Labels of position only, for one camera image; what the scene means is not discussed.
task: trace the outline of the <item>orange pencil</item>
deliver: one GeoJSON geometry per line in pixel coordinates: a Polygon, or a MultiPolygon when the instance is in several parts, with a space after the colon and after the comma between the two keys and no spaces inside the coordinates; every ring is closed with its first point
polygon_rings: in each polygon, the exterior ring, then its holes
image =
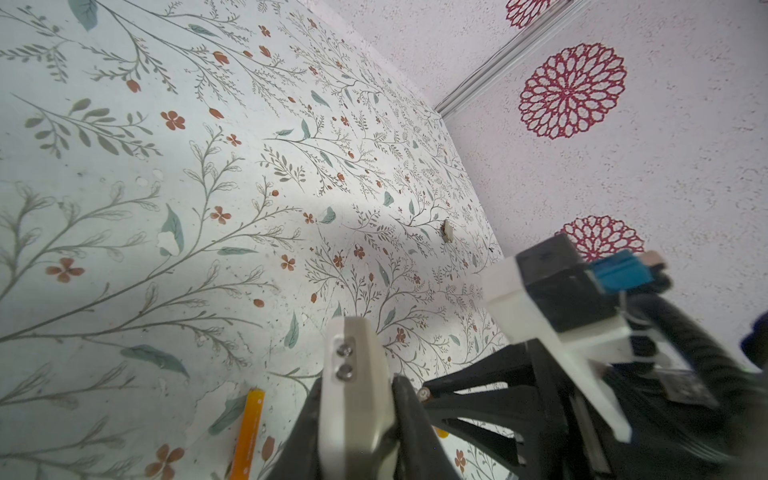
{"type": "Polygon", "coordinates": [[[259,433],[261,409],[264,406],[264,391],[251,390],[245,402],[243,413],[243,425],[237,436],[235,458],[232,461],[232,473],[230,480],[248,480],[250,475],[250,463],[253,460],[253,447],[256,446],[256,437],[259,433]]]}

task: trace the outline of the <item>screw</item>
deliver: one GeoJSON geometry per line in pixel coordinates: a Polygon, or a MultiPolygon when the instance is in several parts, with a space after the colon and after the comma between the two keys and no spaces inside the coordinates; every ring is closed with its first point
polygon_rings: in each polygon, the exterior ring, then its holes
{"type": "Polygon", "coordinates": [[[339,345],[339,348],[336,349],[336,354],[338,356],[350,356],[352,355],[352,347],[347,345],[346,343],[342,343],[339,345]]]}
{"type": "Polygon", "coordinates": [[[416,398],[419,399],[420,402],[426,402],[429,400],[429,398],[432,396],[432,392],[429,391],[429,389],[425,386],[419,389],[418,392],[416,392],[416,398]]]}
{"type": "Polygon", "coordinates": [[[336,370],[336,378],[348,382],[352,379],[353,368],[351,365],[343,364],[336,370]]]}

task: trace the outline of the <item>textured white surface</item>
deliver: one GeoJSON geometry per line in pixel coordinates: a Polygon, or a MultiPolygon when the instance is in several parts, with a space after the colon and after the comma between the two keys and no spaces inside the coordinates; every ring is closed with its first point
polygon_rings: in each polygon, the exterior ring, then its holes
{"type": "Polygon", "coordinates": [[[597,0],[448,121],[499,243],[513,255],[588,215],[623,220],[668,260],[670,298],[733,351],[763,312],[768,5],[597,0]],[[570,138],[527,131],[525,81],[563,48],[624,57],[626,91],[570,138]]]}
{"type": "Polygon", "coordinates": [[[432,107],[520,32],[510,26],[503,0],[327,3],[418,85],[432,107]]]}

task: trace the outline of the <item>red mandala pattern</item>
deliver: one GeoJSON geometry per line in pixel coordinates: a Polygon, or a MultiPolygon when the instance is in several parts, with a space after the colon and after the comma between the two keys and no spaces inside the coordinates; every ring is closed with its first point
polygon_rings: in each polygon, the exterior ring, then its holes
{"type": "Polygon", "coordinates": [[[523,28],[549,8],[552,0],[509,0],[507,2],[507,20],[511,26],[523,28]]]}
{"type": "Polygon", "coordinates": [[[590,215],[577,218],[563,225],[559,233],[567,234],[576,250],[588,262],[607,257],[619,250],[632,250],[635,253],[645,251],[645,240],[638,237],[635,230],[608,216],[590,215]]]}
{"type": "Polygon", "coordinates": [[[624,59],[600,43],[552,55],[525,82],[520,119],[539,137],[570,137],[603,121],[624,91],[624,59]]]}

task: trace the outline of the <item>blue connector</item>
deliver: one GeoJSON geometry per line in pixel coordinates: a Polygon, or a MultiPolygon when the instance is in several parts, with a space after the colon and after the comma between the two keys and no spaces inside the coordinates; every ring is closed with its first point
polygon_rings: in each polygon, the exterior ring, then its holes
{"type": "Polygon", "coordinates": [[[597,260],[591,267],[605,293],[609,295],[654,281],[650,269],[629,250],[597,260]]]}

